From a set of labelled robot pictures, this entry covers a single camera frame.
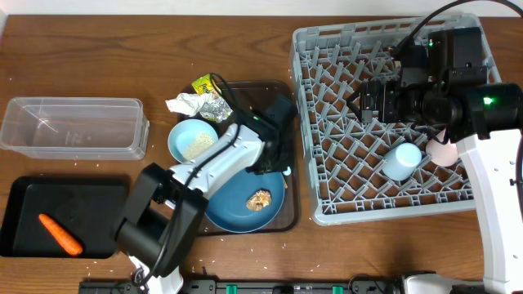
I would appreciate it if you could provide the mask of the light blue plastic cup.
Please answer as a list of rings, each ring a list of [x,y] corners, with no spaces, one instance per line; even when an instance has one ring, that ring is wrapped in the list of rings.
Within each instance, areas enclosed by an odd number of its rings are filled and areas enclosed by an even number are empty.
[[[392,180],[406,180],[422,160],[422,152],[412,143],[402,143],[383,157],[383,173]]]

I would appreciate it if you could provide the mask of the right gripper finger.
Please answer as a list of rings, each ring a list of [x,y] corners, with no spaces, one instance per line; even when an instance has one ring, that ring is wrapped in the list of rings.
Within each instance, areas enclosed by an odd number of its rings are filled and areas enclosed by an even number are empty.
[[[360,112],[359,108],[352,101],[349,101],[349,100],[346,101],[346,105],[351,110],[351,112],[356,116],[356,118],[359,121],[361,121],[362,117],[361,117],[361,112]]]
[[[347,100],[355,100],[357,98],[360,97],[360,93],[362,92],[362,90],[364,89],[364,84],[361,83],[357,89],[355,89],[350,95],[349,97],[347,98]]]

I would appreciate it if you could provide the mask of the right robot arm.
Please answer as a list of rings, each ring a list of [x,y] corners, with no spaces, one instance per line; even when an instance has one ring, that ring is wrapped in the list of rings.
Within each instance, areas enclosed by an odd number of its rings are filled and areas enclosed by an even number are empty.
[[[522,291],[522,90],[489,82],[479,27],[405,37],[391,56],[400,77],[367,81],[346,102],[363,123],[441,124],[472,186],[484,255],[483,282],[452,282],[452,293]]]

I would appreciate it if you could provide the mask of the orange carrot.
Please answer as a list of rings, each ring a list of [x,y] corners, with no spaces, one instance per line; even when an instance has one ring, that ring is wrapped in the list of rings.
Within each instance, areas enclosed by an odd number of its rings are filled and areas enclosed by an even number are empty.
[[[47,232],[70,256],[79,256],[83,253],[81,243],[53,218],[47,214],[40,214],[38,219]]]

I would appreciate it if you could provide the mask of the pink plastic cup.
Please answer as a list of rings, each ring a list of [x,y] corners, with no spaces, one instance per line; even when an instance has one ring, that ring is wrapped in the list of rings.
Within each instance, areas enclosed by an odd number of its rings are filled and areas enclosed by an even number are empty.
[[[451,142],[442,145],[434,139],[429,140],[425,151],[431,161],[438,166],[449,167],[458,161],[457,146]]]

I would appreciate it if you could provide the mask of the brown food scrap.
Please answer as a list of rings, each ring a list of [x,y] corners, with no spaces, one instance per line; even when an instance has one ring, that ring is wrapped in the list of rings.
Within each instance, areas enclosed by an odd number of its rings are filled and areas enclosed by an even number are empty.
[[[269,190],[260,189],[246,202],[246,208],[253,212],[260,212],[271,204],[272,197]]]

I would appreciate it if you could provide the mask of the dark blue plate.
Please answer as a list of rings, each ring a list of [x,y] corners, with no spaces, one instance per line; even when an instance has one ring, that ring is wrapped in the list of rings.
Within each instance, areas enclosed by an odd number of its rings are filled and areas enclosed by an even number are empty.
[[[256,212],[248,209],[248,200],[259,191],[268,192],[270,202]],[[281,173],[256,175],[242,170],[211,197],[205,215],[220,229],[239,234],[250,233],[274,220],[284,198],[285,183]]]

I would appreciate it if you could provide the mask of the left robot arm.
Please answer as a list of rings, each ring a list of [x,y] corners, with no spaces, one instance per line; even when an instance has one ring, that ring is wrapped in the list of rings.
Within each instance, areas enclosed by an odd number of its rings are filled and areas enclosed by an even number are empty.
[[[210,198],[239,172],[281,174],[293,159],[295,104],[276,96],[265,110],[235,108],[237,121],[198,157],[165,170],[142,170],[111,228],[119,248],[137,262],[138,291],[177,293],[187,257]]]

